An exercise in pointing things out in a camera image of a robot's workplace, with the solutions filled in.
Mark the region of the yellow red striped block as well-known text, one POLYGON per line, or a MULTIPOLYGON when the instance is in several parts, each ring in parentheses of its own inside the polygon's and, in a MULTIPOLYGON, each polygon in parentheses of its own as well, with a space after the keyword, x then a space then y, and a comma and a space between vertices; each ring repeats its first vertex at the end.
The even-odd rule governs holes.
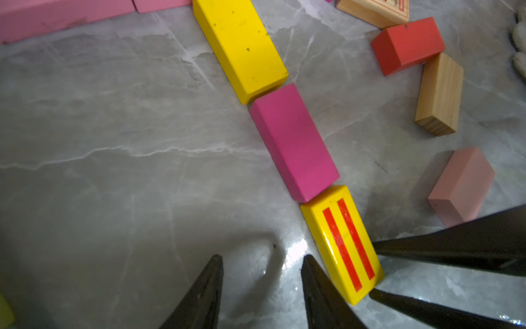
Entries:
POLYGON ((355 306, 384 271, 348 187, 331 186, 300 208, 333 285, 355 306))

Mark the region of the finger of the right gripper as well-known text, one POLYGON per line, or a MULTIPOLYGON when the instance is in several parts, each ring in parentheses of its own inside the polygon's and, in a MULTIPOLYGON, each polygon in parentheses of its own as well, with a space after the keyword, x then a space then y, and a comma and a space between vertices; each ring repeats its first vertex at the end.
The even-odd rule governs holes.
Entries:
POLYGON ((371 299, 434 328, 525 328, 512 322, 493 319, 412 297, 373 289, 371 299))
POLYGON ((525 206, 373 247, 383 256, 524 277, 525 206))

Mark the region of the magenta block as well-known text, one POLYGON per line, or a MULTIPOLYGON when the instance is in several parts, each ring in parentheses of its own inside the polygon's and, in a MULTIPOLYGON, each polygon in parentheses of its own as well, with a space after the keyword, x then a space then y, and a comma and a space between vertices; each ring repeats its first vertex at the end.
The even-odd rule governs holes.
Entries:
POLYGON ((259 98, 249 114, 294 201, 309 202, 340 178, 295 84, 259 98))

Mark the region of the pink block top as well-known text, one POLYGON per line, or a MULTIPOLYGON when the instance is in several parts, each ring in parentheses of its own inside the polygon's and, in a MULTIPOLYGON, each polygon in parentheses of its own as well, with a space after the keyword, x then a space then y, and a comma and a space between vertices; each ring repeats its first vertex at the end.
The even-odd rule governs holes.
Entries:
POLYGON ((1 2, 1 43, 135 12, 132 1, 43 0, 1 2))

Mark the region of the green block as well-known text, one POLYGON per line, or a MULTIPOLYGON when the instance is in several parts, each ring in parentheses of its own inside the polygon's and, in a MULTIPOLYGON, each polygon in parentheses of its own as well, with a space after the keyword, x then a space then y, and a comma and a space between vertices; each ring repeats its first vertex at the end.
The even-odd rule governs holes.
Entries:
POLYGON ((0 295, 0 329, 10 328, 15 323, 15 315, 4 296, 0 295))

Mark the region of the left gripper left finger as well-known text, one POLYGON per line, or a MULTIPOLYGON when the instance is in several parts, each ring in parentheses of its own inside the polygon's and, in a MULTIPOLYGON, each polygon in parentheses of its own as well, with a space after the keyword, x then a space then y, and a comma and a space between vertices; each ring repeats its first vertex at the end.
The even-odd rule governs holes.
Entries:
POLYGON ((223 257, 215 254, 160 328, 216 329, 219 323, 223 274, 223 257))

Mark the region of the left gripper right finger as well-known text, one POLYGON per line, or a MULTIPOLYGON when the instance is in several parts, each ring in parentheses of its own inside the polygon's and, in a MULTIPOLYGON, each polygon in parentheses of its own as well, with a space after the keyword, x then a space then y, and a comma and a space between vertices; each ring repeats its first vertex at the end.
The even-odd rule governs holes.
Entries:
POLYGON ((309 329, 367 328, 311 254, 304 257, 301 278, 309 329))

